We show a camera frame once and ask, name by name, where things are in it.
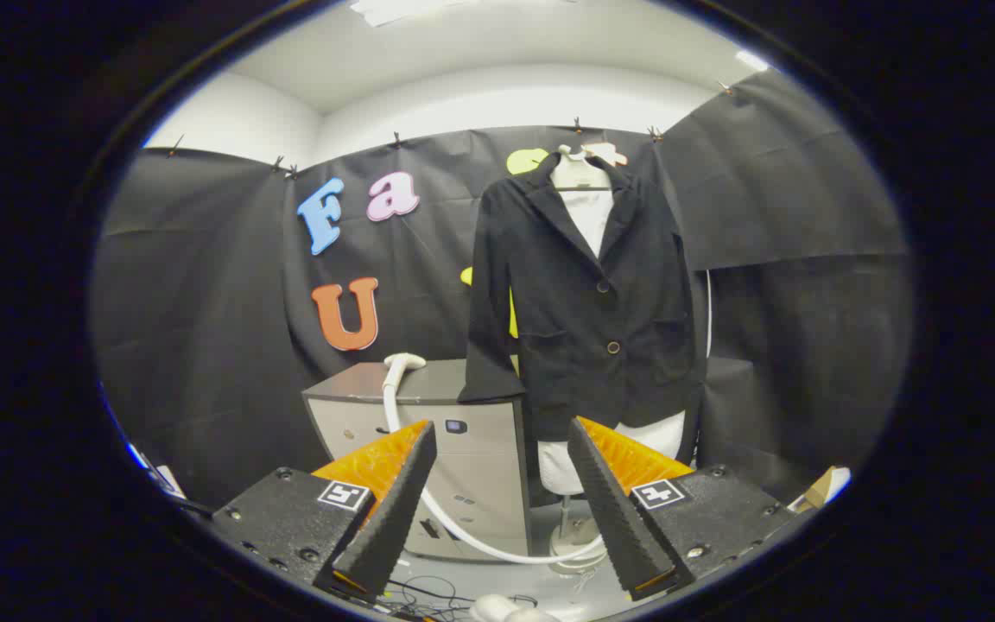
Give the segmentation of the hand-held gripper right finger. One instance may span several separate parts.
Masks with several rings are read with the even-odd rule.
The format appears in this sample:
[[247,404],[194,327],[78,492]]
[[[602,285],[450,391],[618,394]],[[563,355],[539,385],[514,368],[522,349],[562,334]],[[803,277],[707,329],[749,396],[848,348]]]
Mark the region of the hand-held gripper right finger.
[[735,469],[693,469],[587,418],[570,422],[567,449],[634,600],[734,568],[796,526],[793,511]]

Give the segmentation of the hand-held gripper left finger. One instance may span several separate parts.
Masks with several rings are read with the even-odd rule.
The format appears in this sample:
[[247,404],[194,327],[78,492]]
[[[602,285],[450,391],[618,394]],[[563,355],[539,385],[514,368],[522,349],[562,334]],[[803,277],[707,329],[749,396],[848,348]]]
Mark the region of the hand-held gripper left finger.
[[208,530],[284,581],[345,600],[383,594],[437,458],[419,421],[315,472],[280,467],[222,505]]

